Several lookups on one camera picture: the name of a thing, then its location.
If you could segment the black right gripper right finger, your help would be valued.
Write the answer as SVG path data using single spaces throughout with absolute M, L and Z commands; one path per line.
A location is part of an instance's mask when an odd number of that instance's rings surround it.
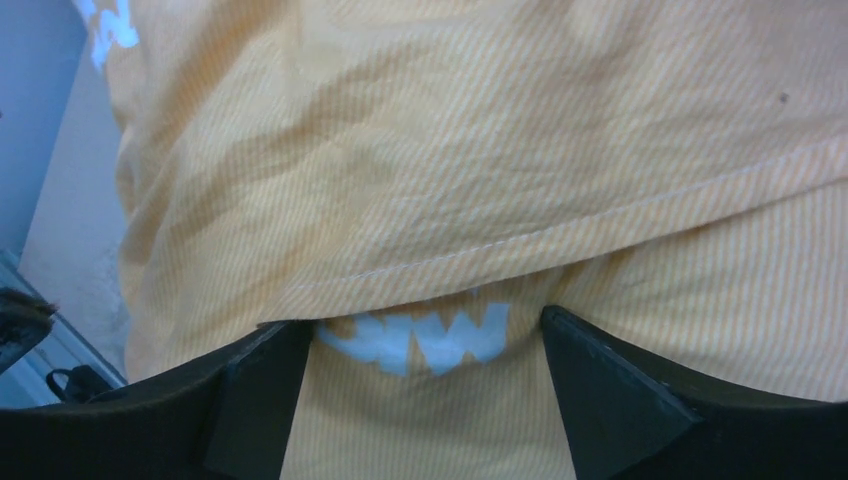
M 730 383 L 558 307 L 541 331 L 580 479 L 843 479 L 847 406 Z

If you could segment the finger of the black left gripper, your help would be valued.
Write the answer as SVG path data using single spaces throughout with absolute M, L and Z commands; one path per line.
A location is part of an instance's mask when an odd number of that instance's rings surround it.
M 56 312 L 57 306 L 43 299 L 1 289 L 1 373 L 51 333 Z

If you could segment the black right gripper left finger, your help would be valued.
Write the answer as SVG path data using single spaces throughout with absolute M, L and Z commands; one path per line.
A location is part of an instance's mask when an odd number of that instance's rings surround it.
M 1 414 L 5 479 L 277 479 L 313 336 L 274 322 L 86 404 Z

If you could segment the orange Mickey Mouse pillowcase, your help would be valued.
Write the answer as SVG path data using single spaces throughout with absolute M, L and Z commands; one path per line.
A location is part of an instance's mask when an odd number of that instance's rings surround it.
M 138 382 L 317 320 L 286 479 L 570 479 L 562 306 L 847 396 L 843 1 L 80 1 Z

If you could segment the aluminium frame rail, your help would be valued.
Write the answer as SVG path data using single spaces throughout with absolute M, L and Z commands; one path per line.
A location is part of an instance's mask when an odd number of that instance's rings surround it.
M 48 336 L 1 374 L 1 406 L 81 404 L 126 385 L 119 371 L 60 313 Z

